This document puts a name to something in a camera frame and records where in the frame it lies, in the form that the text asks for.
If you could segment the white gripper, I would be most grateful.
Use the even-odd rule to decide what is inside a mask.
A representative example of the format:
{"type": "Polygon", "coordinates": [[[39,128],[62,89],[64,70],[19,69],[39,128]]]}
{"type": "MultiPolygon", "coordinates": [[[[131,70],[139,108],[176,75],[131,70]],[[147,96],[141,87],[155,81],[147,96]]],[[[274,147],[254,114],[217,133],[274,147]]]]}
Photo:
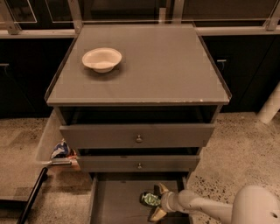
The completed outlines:
{"type": "Polygon", "coordinates": [[[157,222],[164,218],[167,213],[177,211],[177,194],[175,192],[169,192],[166,185],[158,183],[154,185],[154,193],[156,195],[162,195],[161,197],[161,207],[157,206],[152,208],[149,216],[150,222],[157,222]]]}

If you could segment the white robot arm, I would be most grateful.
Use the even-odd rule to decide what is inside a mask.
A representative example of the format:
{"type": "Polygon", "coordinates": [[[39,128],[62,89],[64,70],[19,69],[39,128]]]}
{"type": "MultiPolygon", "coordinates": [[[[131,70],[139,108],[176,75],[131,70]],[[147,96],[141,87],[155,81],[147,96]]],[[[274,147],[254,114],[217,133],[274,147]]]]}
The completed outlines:
{"type": "Polygon", "coordinates": [[[279,88],[257,114],[220,115],[187,190],[160,185],[150,217],[203,213],[220,224],[279,224],[279,88]]]}

